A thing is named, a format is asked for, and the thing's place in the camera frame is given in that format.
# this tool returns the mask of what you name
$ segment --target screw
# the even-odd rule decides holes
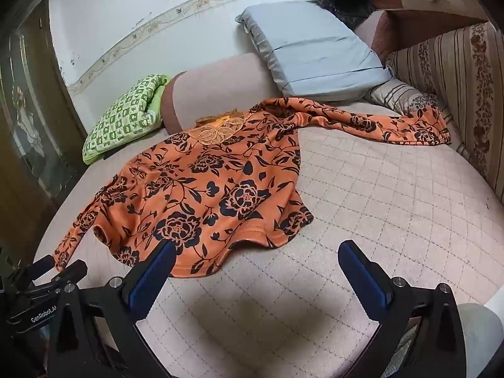
[[[108,282],[108,285],[113,288],[119,287],[123,283],[123,279],[121,277],[112,277]]]
[[[439,284],[439,289],[444,293],[449,293],[450,291],[452,291],[452,289],[450,289],[450,286],[446,283]]]
[[[394,285],[396,285],[397,287],[404,287],[406,285],[406,280],[404,280],[402,277],[394,277],[392,279],[392,282],[394,283]]]

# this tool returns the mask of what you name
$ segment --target black metal bracket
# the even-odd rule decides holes
[[[76,260],[50,282],[39,286],[32,284],[53,267],[54,258],[47,255],[18,269],[4,282],[6,323],[11,335],[34,331],[50,323],[64,286],[79,282],[88,271],[86,263]]]
[[[353,264],[349,264],[349,251],[357,257]],[[431,290],[411,287],[402,277],[384,277],[383,269],[369,261],[352,240],[340,245],[338,259],[366,312],[369,314],[375,309],[380,314],[377,318],[380,325],[374,336],[344,378],[381,377],[409,320],[416,317],[421,319],[415,337],[401,367],[391,378],[466,378],[462,323],[452,289],[447,284],[440,283]],[[390,300],[370,302],[370,291]]]
[[[72,369],[74,378],[171,378],[135,322],[147,316],[175,259],[175,244],[163,241],[124,278],[83,290],[67,284],[51,323],[48,376],[66,378]],[[95,317],[105,319],[117,350],[103,342]]]

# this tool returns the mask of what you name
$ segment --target black flower pattern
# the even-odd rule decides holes
[[[209,169],[220,169],[223,165],[224,161],[218,155],[200,155],[190,168],[193,173],[203,173]]]
[[[109,192],[104,193],[101,196],[101,201],[108,207],[113,206],[115,203],[126,202],[126,195],[124,193],[110,194]]]
[[[238,142],[241,142],[244,139],[245,139],[244,136],[232,136],[229,139],[223,141],[222,146],[231,146],[237,144]]]
[[[166,219],[160,220],[154,229],[156,240],[174,242],[177,254],[183,248],[196,246],[200,242],[200,219],[181,212],[173,212]]]
[[[138,179],[145,179],[145,177],[147,176],[147,173],[146,173],[145,171],[140,170],[140,169],[139,169],[138,167],[136,167],[136,166],[132,166],[132,167],[130,167],[130,168],[129,168],[129,171],[131,172],[131,174],[133,175],[133,177],[134,177],[135,179],[137,179],[137,180],[138,180]]]
[[[274,123],[271,128],[274,130],[278,130],[277,134],[275,135],[275,140],[279,142],[282,140],[284,136],[292,135],[296,127],[297,125],[294,122],[290,122],[290,123]]]
[[[363,130],[365,132],[373,132],[376,130],[376,122],[364,116],[352,115],[350,117],[349,125],[357,130]]]
[[[161,172],[175,173],[175,169],[180,167],[180,165],[173,165],[169,162],[163,163],[161,166],[156,166],[155,168],[160,170]]]
[[[280,228],[286,236],[291,240],[301,227],[311,223],[313,215],[307,207],[302,206],[298,212],[292,212],[280,223]]]
[[[430,130],[426,129],[417,130],[417,132],[415,132],[415,138],[420,142],[429,142],[429,143],[439,142],[439,138],[434,134],[434,132],[431,132]]]
[[[219,192],[220,188],[215,184],[214,181],[210,181],[207,183],[207,196],[214,198],[215,195]]]
[[[75,237],[72,237],[70,232],[67,232],[65,235],[65,238],[63,239],[62,243],[66,246],[71,246],[72,244],[77,243],[77,239]]]
[[[238,216],[238,220],[243,220],[270,196],[268,189],[257,189],[252,179],[243,180],[219,202],[220,212],[224,216]]]
[[[115,175],[112,185],[109,187],[111,192],[125,192],[128,190],[127,187],[128,178],[125,176],[118,177]]]
[[[155,182],[151,181],[145,185],[145,189],[149,192],[147,194],[147,199],[156,195],[160,189],[167,189],[172,183],[173,179],[171,179],[166,172],[161,172]]]
[[[294,151],[294,156],[292,157],[292,163],[298,167],[298,169],[301,167],[301,151],[299,149],[296,149]]]
[[[281,118],[281,119],[290,118],[296,112],[296,110],[294,108],[290,107],[290,106],[287,107],[287,108],[284,108],[284,107],[281,107],[281,106],[278,106],[278,105],[269,108],[269,111],[273,115],[275,115],[277,118]]]
[[[140,259],[139,252],[137,250],[131,251],[129,246],[122,246],[117,254],[113,256],[117,261],[130,267],[133,267]]]
[[[179,134],[175,134],[170,136],[168,139],[164,141],[167,145],[177,146],[181,151],[185,151],[187,148],[187,141],[190,138],[188,134],[185,132],[180,132]]]
[[[411,108],[414,111],[419,109],[426,111],[427,106],[437,106],[436,95],[434,94],[423,94],[418,95],[411,101]]]
[[[58,253],[56,254],[58,255],[58,259],[56,261],[55,267],[57,269],[64,269],[66,267],[66,264],[70,260],[70,255],[68,254],[68,251],[61,251],[61,252],[58,251]]]
[[[79,217],[79,227],[83,232],[87,232],[93,223],[95,222],[96,218],[98,217],[98,212],[94,210],[90,210],[89,212],[86,212],[82,217]]]
[[[213,226],[218,218],[219,216],[216,213],[212,213],[211,215],[208,215],[205,217],[205,219],[203,219],[203,224]]]

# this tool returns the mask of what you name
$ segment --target pillowcase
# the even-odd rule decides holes
[[[504,39],[490,22],[391,54],[397,78],[446,103],[471,164],[504,201]]]
[[[357,100],[392,77],[356,34],[315,3],[253,5],[236,20],[286,97]]]
[[[457,124],[453,120],[450,108],[437,95],[424,94],[416,88],[394,78],[368,91],[364,99],[392,109],[399,115],[407,115],[412,111],[425,108],[426,105],[437,106],[452,137],[449,147],[462,155],[467,161],[470,159],[469,151],[462,140]]]
[[[86,138],[82,148],[84,163],[91,165],[104,152],[159,128],[161,95],[167,83],[166,75],[148,75],[116,100]]]

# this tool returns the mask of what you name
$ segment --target white wall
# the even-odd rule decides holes
[[[125,52],[83,90],[72,94],[85,129],[89,132],[110,104],[145,75],[173,77],[213,61],[253,52],[249,36],[234,18],[250,5],[275,1],[279,0],[228,2],[170,25]],[[239,109],[250,106],[236,104]]]
[[[49,0],[54,49],[66,85],[138,26],[187,0]]]

